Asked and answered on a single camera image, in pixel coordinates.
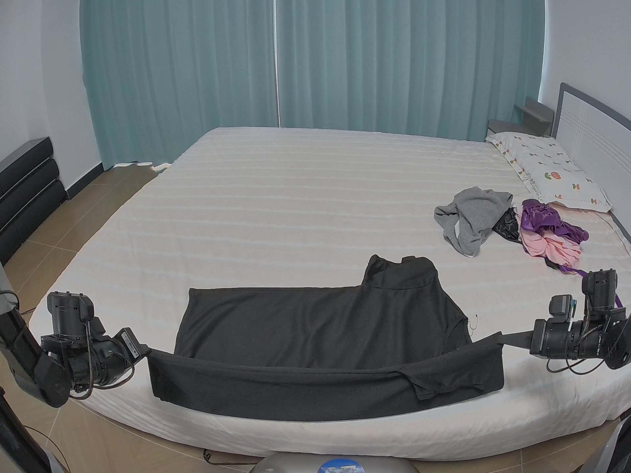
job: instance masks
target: white wall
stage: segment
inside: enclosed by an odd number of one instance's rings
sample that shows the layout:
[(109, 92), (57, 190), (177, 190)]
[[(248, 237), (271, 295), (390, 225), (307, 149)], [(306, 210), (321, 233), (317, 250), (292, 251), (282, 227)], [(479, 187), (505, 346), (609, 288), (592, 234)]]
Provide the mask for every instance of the white wall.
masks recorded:
[(562, 82), (631, 118), (631, 0), (546, 0), (540, 102)]
[(79, 0), (0, 0), (0, 159), (50, 136), (66, 188), (99, 164), (82, 75)]

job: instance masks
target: curtain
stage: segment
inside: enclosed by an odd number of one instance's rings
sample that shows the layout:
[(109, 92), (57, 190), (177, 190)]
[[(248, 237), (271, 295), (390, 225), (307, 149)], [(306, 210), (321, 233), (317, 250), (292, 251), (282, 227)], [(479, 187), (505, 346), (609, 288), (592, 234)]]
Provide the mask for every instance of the curtain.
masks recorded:
[(281, 125), (484, 140), (537, 99), (544, 0), (277, 0)]
[(103, 165), (173, 162), (218, 126), (276, 126), (272, 0), (81, 0)]

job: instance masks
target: baseboard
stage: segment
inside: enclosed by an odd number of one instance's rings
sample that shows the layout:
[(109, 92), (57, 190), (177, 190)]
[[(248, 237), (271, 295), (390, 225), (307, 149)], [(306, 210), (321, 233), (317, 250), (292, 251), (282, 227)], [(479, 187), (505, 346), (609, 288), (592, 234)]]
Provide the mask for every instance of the baseboard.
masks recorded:
[(77, 194), (79, 194), (83, 190), (83, 188), (85, 188), (85, 186), (91, 183), (103, 172), (103, 163), (99, 163), (96, 167), (91, 169), (88, 173), (86, 173), (82, 178), (80, 178), (77, 182), (75, 182), (66, 190), (68, 200), (72, 200), (72, 198), (77, 196)]

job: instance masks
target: white headboard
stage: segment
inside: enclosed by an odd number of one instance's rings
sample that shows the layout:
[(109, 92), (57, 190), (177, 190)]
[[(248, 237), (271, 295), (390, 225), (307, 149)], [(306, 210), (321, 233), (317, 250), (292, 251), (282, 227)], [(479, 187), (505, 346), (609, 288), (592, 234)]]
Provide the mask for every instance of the white headboard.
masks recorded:
[(631, 241), (631, 121), (562, 83), (552, 136), (604, 190), (612, 217)]

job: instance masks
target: white patterned pillow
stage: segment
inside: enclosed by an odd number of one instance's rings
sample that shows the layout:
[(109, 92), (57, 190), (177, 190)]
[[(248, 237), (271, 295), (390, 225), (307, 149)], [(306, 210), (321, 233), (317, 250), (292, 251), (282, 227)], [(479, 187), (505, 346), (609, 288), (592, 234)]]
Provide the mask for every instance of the white patterned pillow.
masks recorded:
[(486, 137), (504, 155), (541, 203), (608, 212), (602, 189), (579, 169), (555, 139), (502, 132)]

